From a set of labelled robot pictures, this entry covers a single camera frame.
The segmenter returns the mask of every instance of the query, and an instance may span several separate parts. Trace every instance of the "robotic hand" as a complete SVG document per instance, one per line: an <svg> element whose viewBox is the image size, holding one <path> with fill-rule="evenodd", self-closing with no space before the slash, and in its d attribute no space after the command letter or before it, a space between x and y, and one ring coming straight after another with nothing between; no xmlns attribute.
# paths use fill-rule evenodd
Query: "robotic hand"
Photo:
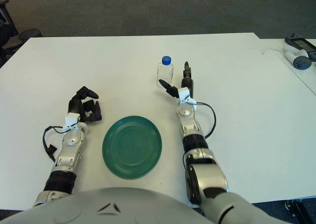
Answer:
<svg viewBox="0 0 316 224"><path fill-rule="evenodd" d="M188 66L186 62L185 70L190 69ZM189 78L184 77L182 85L183 81L188 79L191 80L191 73ZM239 195L229 192L226 177L213 152L208 148L202 129L196 120L198 103L190 96L193 95L193 87L186 83L185 85L189 87L177 89L163 80L159 82L166 88L167 93L180 98L176 113L185 152L183 159L187 196L190 202L198 204L205 216L215 224L286 223L268 216Z"/></svg>
<svg viewBox="0 0 316 224"><path fill-rule="evenodd" d="M69 101L68 115L65 118L65 125L49 126L45 129L43 135L43 144L48 156L54 161L54 166L46 182L44 191L39 193L34 206L49 202L54 199L65 197L72 193L76 180L76 171L81 161L81 152L85 144L85 135L88 133L88 127L85 122L95 122L102 119L99 102L93 99L82 103L81 100L91 97L98 99L99 96L82 87L76 95ZM46 146L45 134L48 130L54 129L57 133L65 134L63 137L62 149L55 160L53 153L56 147Z"/></svg>

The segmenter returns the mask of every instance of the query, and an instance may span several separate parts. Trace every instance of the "cable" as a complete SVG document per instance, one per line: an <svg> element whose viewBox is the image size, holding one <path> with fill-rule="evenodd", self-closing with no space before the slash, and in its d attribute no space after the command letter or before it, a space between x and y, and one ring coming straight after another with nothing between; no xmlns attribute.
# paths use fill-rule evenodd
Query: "cable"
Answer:
<svg viewBox="0 0 316 224"><path fill-rule="evenodd" d="M187 103L187 104L191 104L191 105L205 105L205 106L209 107L212 110L213 115L214 115L214 125L213 125L211 131L205 136L205 139L208 138L209 136L211 136L211 134L214 132L214 129L216 127L216 115L215 115L215 111L212 108L212 106L210 106L209 104L204 103L204 102L197 102L196 104L192 104L192 103Z"/></svg>
<svg viewBox="0 0 316 224"><path fill-rule="evenodd" d="M78 124L78 123L79 123L79 119L80 119L80 116L78 117L76 123L70 125L70 128L71 128L72 126ZM58 134L64 134L64 133L66 133L66 132L68 132L68 131L71 130L71 129L68 129L68 130L66 130L66 131L64 131L64 132L59 132L59 131L56 130L56 128L62 129L63 127L62 127L62 126L49 126L49 127L47 127L47 128L44 130L43 139L42 139L44 149L45 149L47 155L49 156L49 158L50 158L53 162L56 161L56 160L55 160L55 157L53 156L53 154L54 154L54 152L57 150L57 148L54 147L53 145L49 145L49 147L47 147L46 141L45 141L45 135L46 135L46 133L47 133L49 130L51 130L51 129L54 129L55 132L57 132Z"/></svg>
<svg viewBox="0 0 316 224"><path fill-rule="evenodd" d="M182 163L183 163L183 166L184 166L184 169L186 168L186 165L184 164L184 155L185 155L186 153L183 153L183 156L182 156Z"/></svg>

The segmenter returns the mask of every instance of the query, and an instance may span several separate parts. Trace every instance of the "black joint band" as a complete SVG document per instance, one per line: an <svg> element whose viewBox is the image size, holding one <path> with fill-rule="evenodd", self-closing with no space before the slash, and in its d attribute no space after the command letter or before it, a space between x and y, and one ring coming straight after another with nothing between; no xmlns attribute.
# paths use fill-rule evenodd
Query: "black joint band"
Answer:
<svg viewBox="0 0 316 224"><path fill-rule="evenodd" d="M185 152L196 148L208 148L204 136L200 134L188 135L183 138L182 143Z"/></svg>
<svg viewBox="0 0 316 224"><path fill-rule="evenodd" d="M60 191L71 194L75 185L76 174L73 172L53 171L46 182L44 191Z"/></svg>

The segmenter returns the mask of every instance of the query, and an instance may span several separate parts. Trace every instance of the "black chair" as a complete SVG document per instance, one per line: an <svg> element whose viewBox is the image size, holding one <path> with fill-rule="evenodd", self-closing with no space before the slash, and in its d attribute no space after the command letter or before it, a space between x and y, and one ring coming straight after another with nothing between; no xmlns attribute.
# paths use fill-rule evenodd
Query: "black chair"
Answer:
<svg viewBox="0 0 316 224"><path fill-rule="evenodd" d="M42 37L41 32L38 29L30 29L23 31L19 34L16 29L13 20L5 7L8 0L0 0L0 67L8 60L9 55L13 55L29 38ZM14 36L19 36L19 40L22 42L16 46L4 48L9 39Z"/></svg>
<svg viewBox="0 0 316 224"><path fill-rule="evenodd" d="M11 37L19 34L8 10L5 7L5 4L8 2L8 0L0 0L0 9L3 13L2 14L0 12L0 67L6 63L8 55L13 55L17 49L23 45L23 43L21 43L13 47L4 48Z"/></svg>

